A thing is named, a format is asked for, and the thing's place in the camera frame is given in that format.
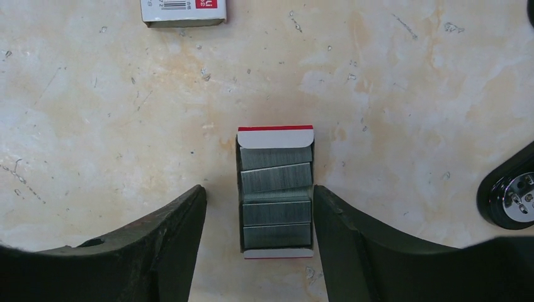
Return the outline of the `tray of staple strips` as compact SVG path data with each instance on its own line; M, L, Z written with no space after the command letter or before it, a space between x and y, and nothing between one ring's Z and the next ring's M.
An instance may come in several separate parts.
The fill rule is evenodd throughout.
M236 170L245 259L314 255L312 125L240 126Z

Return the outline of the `red white staple box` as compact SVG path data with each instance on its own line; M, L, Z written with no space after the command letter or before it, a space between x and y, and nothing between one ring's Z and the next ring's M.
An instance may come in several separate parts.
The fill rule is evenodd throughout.
M149 28L216 26L227 21L225 0L141 0L140 10Z

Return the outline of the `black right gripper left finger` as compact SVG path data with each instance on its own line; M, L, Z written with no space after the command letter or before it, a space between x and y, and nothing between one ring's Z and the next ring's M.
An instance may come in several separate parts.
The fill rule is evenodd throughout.
M1 247L1 300L187 301L206 212L206 190L196 185L77 247Z

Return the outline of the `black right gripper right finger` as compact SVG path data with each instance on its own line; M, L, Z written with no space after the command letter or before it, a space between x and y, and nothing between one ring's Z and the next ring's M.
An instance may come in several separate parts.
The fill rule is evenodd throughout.
M330 301L532 301L533 238L464 248L430 242L314 188L314 225Z

